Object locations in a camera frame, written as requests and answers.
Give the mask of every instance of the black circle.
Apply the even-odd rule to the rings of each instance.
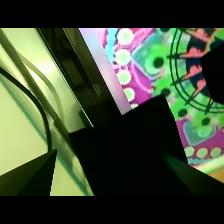
[[[170,28],[160,28],[160,30],[165,33],[165,32],[168,32],[170,30]]]
[[[179,117],[184,117],[187,115],[187,110],[186,109],[182,109],[178,112],[178,116]]]
[[[202,120],[202,125],[208,125],[210,123],[211,119],[206,117]]]
[[[159,58],[156,58],[153,62],[153,65],[155,68],[161,68],[164,64],[164,60],[163,58],[159,57]]]
[[[169,89],[167,89],[167,88],[165,88],[165,89],[163,89],[162,91],[161,91],[161,93],[162,94],[164,94],[165,95],[165,97],[167,97],[167,96],[169,96],[170,95],[170,90]]]

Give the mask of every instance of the colorful pattern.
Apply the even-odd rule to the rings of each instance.
[[[224,105],[209,97],[200,66],[223,43],[223,28],[104,28],[97,35],[132,108],[166,96],[189,164],[224,153]]]

